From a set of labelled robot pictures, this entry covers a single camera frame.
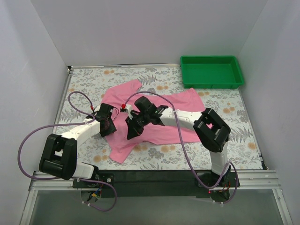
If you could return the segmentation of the pink t shirt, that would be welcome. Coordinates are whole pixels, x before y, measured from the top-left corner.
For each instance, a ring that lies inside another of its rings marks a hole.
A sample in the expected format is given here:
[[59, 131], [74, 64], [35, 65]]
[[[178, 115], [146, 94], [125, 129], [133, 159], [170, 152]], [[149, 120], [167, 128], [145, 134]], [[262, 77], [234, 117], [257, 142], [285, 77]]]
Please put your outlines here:
[[180, 143], [182, 136], [186, 143], [199, 142], [193, 129], [176, 126], [163, 126], [158, 118], [163, 106], [188, 112], [202, 112], [205, 107], [197, 92], [190, 88], [186, 91], [163, 95], [136, 94], [142, 86], [138, 80], [131, 80], [124, 84], [109, 88], [102, 99], [103, 103], [115, 107], [132, 105], [133, 119], [129, 119], [127, 113], [121, 112], [114, 121], [116, 132], [108, 135], [106, 140], [111, 148], [109, 157], [118, 163], [123, 163], [133, 148], [143, 142], [155, 145], [169, 145]]

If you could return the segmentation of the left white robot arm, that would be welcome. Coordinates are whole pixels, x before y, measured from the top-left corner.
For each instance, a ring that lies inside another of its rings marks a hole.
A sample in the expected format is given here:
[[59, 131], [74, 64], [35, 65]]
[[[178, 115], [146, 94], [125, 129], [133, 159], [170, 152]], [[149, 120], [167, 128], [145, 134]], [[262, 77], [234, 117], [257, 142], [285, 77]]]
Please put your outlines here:
[[95, 112], [88, 115], [79, 126], [60, 135], [49, 135], [39, 163], [39, 170], [64, 180], [83, 178], [88, 187], [96, 187], [100, 181], [100, 176], [94, 172], [96, 168], [78, 162], [77, 151], [93, 136], [100, 134], [101, 137], [105, 137], [116, 131], [112, 120], [113, 110], [112, 105], [103, 103], [97, 106]]

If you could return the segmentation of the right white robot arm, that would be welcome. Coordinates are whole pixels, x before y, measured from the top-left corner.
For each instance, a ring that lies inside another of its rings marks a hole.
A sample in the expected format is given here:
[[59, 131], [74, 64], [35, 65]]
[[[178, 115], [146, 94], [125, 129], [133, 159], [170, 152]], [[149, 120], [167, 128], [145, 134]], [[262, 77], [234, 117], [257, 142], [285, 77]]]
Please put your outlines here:
[[188, 112], [166, 105], [157, 107], [145, 96], [138, 98], [134, 105], [137, 111], [131, 105], [121, 106], [121, 111], [128, 114], [125, 120], [128, 140], [140, 136], [150, 123], [195, 131], [202, 145], [210, 152], [213, 183], [223, 186], [229, 181], [227, 143], [231, 129], [214, 110], [206, 108], [202, 112]]

